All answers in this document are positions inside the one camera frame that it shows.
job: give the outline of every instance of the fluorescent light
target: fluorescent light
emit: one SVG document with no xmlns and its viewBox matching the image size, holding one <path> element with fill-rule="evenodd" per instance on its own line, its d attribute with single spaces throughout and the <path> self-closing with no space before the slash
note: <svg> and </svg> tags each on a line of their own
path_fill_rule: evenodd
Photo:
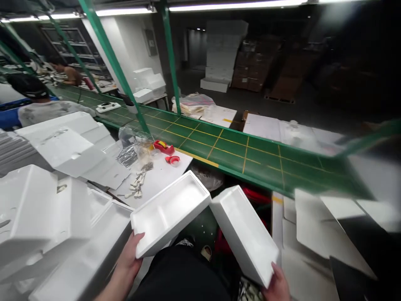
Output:
<svg viewBox="0 0 401 301">
<path fill-rule="evenodd" d="M 112 10 L 98 10 L 96 14 L 99 17 L 112 16 L 112 15 L 138 15 L 152 13 L 151 10 L 146 8 L 122 8 L 122 9 L 112 9 Z"/>
<path fill-rule="evenodd" d="M 80 18 L 79 15 L 75 15 L 75 14 L 55 14 L 55 15 L 51 15 L 51 17 L 55 20 Z M 48 16 L 39 16 L 39 19 L 49 20 L 49 17 Z"/>
<path fill-rule="evenodd" d="M 284 6 L 298 6 L 306 0 L 275 0 L 263 2 L 229 3 L 229 4 L 205 4 L 192 6 L 170 7 L 171 12 L 200 11 L 200 10 L 230 10 L 240 8 L 272 8 Z"/>
</svg>

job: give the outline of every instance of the conveyor belt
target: conveyor belt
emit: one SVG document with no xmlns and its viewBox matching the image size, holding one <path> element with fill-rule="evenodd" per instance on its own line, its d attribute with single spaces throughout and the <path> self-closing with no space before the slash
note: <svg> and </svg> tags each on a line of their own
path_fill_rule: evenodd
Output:
<svg viewBox="0 0 401 301">
<path fill-rule="evenodd" d="M 118 102 L 122 107 L 102 114 L 99 121 L 117 129 L 129 126 L 141 130 L 136 116 L 128 112 L 120 99 L 76 87 L 52 87 L 52 90 L 64 100 L 76 102 L 80 97 L 80 104 L 93 109 L 103 102 Z M 305 152 L 151 107 L 141 106 L 141 110 L 154 139 L 173 144 L 176 149 L 243 181 L 289 197 L 293 196 L 295 188 L 311 193 L 336 189 L 357 197 L 369 197 L 341 159 Z"/>
</svg>

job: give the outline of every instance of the clear plastic bag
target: clear plastic bag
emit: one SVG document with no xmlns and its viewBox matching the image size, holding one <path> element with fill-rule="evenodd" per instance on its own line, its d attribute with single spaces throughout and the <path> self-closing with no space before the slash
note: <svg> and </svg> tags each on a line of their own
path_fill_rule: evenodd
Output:
<svg viewBox="0 0 401 301">
<path fill-rule="evenodd" d="M 175 97 L 171 99 L 173 102 L 173 112 L 177 113 L 177 105 Z M 211 105 L 216 105 L 209 96 L 199 93 L 189 94 L 183 98 L 180 97 L 181 113 L 186 116 L 202 115 L 203 111 Z"/>
<path fill-rule="evenodd" d="M 142 166 L 151 161 L 150 148 L 155 141 L 151 134 L 135 131 L 130 127 L 121 127 L 118 138 L 123 149 L 116 159 L 124 167 L 130 167 L 137 160 Z"/>
<path fill-rule="evenodd" d="M 198 166 L 197 164 L 192 164 L 190 170 L 209 192 L 216 190 L 224 183 L 224 174 L 221 172 Z"/>
</svg>

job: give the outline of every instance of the red object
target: red object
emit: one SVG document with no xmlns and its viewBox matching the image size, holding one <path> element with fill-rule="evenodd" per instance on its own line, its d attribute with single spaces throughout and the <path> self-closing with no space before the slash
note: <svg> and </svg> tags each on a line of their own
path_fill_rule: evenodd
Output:
<svg viewBox="0 0 401 301">
<path fill-rule="evenodd" d="M 155 148 L 157 148 L 158 150 L 160 150 L 162 153 L 165 153 L 166 155 L 171 156 L 175 152 L 175 149 L 174 149 L 173 145 L 167 146 L 165 148 L 164 146 L 159 144 L 159 142 L 161 142 L 161 143 L 163 143 L 165 145 L 167 145 L 167 144 L 164 141 L 160 141 L 160 140 L 156 140 L 155 143 L 153 143 L 153 146 Z"/>
<path fill-rule="evenodd" d="M 95 86 L 92 84 L 92 82 L 89 80 L 88 77 L 84 77 L 84 82 L 90 90 L 93 90 L 95 88 Z"/>
<path fill-rule="evenodd" d="M 272 200 L 269 197 L 262 195 L 259 192 L 250 190 L 249 188 L 246 187 L 241 187 L 241 188 L 246 197 L 248 198 L 248 200 L 250 201 L 254 201 L 255 203 L 258 204 L 269 204 L 272 202 Z"/>
<path fill-rule="evenodd" d="M 264 226 L 267 228 L 266 222 L 262 219 L 260 219 L 260 220 L 262 221 Z M 216 253 L 222 252 L 225 254 L 230 254 L 233 252 L 233 251 L 231 251 L 231 248 L 228 245 L 228 242 L 225 239 L 223 232 L 221 231 L 220 228 L 217 230 L 217 239 L 216 239 L 216 243 L 214 244 L 214 251 Z"/>
<path fill-rule="evenodd" d="M 170 156 L 170 157 L 166 157 L 166 162 L 169 164 L 173 164 L 175 162 L 179 162 L 180 161 L 180 157 L 178 156 Z"/>
</svg>

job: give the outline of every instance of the worker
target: worker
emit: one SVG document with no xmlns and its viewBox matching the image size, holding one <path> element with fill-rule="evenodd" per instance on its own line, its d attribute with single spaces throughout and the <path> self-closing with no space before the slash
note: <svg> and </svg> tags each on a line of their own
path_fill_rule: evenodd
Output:
<svg viewBox="0 0 401 301">
<path fill-rule="evenodd" d="M 145 233 L 132 233 L 117 260 L 113 275 L 94 301 L 124 301 L 139 272 L 142 259 L 135 257 L 138 242 Z M 142 300 L 230 300 L 230 295 L 209 262 L 197 256 L 193 242 L 183 239 L 173 247 L 162 249 L 153 258 L 131 301 Z M 290 301 L 283 271 L 272 263 L 274 275 L 269 288 L 262 288 L 266 301 Z"/>
<path fill-rule="evenodd" d="M 15 91 L 30 98 L 32 103 L 18 109 L 18 119 L 23 127 L 75 112 L 96 116 L 94 110 L 75 102 L 51 100 L 47 87 L 36 77 L 27 74 L 10 74 L 8 83 Z"/>
<path fill-rule="evenodd" d="M 57 57 L 51 57 L 49 63 L 57 72 L 64 72 L 67 75 L 67 80 L 64 81 L 63 84 L 77 87 L 82 85 L 83 77 L 81 73 L 76 71 L 73 67 L 68 66 L 64 60 Z"/>
</svg>

